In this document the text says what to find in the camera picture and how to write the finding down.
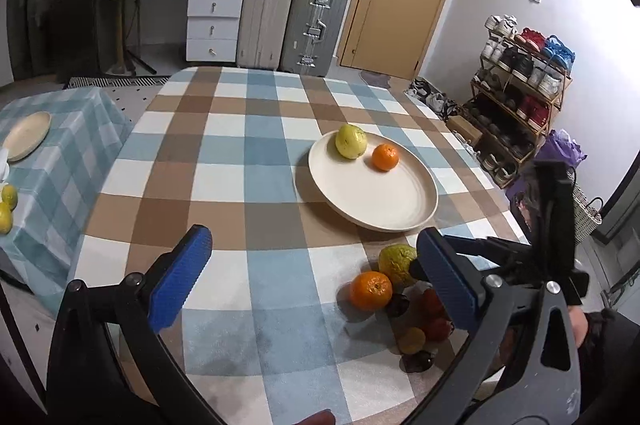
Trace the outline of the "dark plum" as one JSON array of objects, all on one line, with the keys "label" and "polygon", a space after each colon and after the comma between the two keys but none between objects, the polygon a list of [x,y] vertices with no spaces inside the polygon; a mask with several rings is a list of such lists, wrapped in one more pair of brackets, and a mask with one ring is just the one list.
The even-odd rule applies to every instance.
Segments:
[{"label": "dark plum", "polygon": [[385,306],[386,315],[390,319],[402,317],[408,311],[410,305],[410,299],[406,295],[394,293]]},{"label": "dark plum", "polygon": [[427,350],[420,350],[412,355],[401,357],[401,367],[406,373],[423,373],[431,369],[434,363],[433,355]]}]

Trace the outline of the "brown round longan fruit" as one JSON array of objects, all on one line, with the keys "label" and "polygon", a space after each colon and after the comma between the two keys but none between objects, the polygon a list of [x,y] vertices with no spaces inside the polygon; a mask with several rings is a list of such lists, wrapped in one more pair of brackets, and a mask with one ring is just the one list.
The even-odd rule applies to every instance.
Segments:
[{"label": "brown round longan fruit", "polygon": [[399,351],[403,355],[412,356],[419,353],[426,343],[426,337],[420,327],[408,327],[397,340]]}]

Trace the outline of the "green-yellow rough pear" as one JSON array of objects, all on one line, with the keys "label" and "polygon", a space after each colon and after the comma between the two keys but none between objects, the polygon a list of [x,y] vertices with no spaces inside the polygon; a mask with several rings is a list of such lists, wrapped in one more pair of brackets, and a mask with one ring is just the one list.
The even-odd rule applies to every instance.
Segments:
[{"label": "green-yellow rough pear", "polygon": [[395,289],[407,289],[418,282],[409,271],[417,258],[416,249],[408,244],[388,245],[378,254],[378,270],[390,279]]}]

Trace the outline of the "orange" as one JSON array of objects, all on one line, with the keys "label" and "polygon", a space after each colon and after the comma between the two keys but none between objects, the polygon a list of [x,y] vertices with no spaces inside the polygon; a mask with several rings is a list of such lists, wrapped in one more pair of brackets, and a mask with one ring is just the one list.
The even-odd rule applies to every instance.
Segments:
[{"label": "orange", "polygon": [[349,301],[357,309],[376,312],[392,299],[393,284],[390,278],[378,271],[364,271],[349,286]]},{"label": "orange", "polygon": [[371,154],[371,163],[382,172],[389,172],[400,161],[399,151],[392,145],[381,144],[375,147]]}]

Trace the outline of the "purple bag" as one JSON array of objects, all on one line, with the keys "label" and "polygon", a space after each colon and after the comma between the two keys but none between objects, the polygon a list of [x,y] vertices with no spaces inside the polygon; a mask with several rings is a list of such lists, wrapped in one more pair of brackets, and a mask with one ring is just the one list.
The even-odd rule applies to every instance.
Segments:
[{"label": "purple bag", "polygon": [[587,159],[587,154],[574,139],[570,138],[566,130],[552,128],[538,150],[536,159],[561,161],[567,166],[576,168]]}]

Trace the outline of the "checkered tablecloth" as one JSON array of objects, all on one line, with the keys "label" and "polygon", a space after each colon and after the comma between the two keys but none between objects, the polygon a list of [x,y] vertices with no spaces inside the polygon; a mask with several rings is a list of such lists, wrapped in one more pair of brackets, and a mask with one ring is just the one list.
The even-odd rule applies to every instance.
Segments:
[{"label": "checkered tablecloth", "polygon": [[348,283],[394,242],[326,204],[310,147],[345,123],[393,139],[432,172],[433,225],[522,236],[503,193],[445,124],[402,93],[233,68],[172,75],[132,130],[96,199],[73,274],[110,285],[142,272],[196,223],[213,254],[162,338],[231,424],[397,424],[449,362],[401,370],[384,313],[356,312]]}]

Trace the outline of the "large cream plate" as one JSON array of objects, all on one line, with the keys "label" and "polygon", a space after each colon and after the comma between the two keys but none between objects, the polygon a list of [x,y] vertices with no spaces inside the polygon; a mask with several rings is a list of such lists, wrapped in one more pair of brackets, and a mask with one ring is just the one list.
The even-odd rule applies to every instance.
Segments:
[{"label": "large cream plate", "polygon": [[[349,160],[338,153],[336,135],[323,135],[308,151],[310,176],[326,202],[364,228],[398,233],[425,227],[437,211],[438,190],[422,161],[397,142],[371,133],[363,155]],[[372,163],[375,147],[383,144],[399,152],[399,163],[388,172]]]}]

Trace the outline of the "cardboard box on floor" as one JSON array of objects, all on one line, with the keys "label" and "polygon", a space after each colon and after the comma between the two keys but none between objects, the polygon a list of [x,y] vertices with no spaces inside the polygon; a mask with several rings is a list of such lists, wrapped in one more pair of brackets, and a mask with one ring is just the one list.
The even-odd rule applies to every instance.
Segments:
[{"label": "cardboard box on floor", "polygon": [[449,116],[446,125],[451,133],[459,135],[471,147],[477,146],[482,139],[483,133],[461,115]]}]

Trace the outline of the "orange on plate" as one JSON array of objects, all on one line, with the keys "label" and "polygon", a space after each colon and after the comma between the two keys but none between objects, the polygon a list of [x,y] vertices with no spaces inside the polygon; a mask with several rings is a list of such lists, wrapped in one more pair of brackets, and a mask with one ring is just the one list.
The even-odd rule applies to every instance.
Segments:
[{"label": "orange on plate", "polygon": [[381,144],[375,147],[371,154],[371,163],[382,172],[389,172],[400,161],[399,151],[392,145]]}]

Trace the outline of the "teal checkered side cloth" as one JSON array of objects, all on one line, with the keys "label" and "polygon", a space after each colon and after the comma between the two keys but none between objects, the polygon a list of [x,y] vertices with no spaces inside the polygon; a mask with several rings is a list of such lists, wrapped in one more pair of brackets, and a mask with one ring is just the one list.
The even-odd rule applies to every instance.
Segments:
[{"label": "teal checkered side cloth", "polygon": [[54,315],[96,197],[132,124],[102,89],[74,88],[10,102],[1,110],[1,136],[41,111],[51,115],[46,138],[10,167],[17,207],[11,231],[1,237],[1,269]]}]

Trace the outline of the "yellow-green pear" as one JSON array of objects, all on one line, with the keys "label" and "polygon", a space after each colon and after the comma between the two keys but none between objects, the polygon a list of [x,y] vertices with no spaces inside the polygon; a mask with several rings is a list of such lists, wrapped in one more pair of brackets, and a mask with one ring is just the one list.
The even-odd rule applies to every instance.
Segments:
[{"label": "yellow-green pear", "polygon": [[367,150],[367,134],[358,126],[344,124],[334,137],[335,148],[343,158],[356,160]]}]

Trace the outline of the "yellow lemon on side table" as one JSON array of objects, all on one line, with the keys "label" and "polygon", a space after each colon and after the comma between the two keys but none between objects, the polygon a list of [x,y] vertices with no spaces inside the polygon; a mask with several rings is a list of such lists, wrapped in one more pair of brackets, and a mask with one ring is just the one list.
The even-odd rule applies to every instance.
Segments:
[{"label": "yellow lemon on side table", "polygon": [[10,211],[14,211],[18,202],[17,189],[10,184],[3,185],[1,189],[1,200],[4,204],[8,205]]}]

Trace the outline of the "small cream side plate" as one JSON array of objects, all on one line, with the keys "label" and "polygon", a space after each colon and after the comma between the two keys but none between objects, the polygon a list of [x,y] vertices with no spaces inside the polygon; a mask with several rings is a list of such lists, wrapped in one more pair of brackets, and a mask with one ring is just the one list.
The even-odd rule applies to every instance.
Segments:
[{"label": "small cream side plate", "polygon": [[49,112],[39,111],[15,123],[2,144],[6,162],[21,161],[34,152],[49,133],[51,120]]}]

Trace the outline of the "beige suitcase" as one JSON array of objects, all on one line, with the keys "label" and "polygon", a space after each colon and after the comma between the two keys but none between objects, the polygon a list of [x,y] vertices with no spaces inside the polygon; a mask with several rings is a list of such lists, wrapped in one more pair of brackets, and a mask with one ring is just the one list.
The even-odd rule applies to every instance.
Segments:
[{"label": "beige suitcase", "polygon": [[236,63],[277,70],[292,0],[243,0]]}]

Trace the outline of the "silver grey suitcase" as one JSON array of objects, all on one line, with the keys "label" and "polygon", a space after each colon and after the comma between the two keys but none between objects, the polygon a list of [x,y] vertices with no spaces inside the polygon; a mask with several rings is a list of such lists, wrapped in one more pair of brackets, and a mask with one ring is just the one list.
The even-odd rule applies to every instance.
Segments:
[{"label": "silver grey suitcase", "polygon": [[280,70],[326,76],[348,0],[292,0],[280,59]]}]

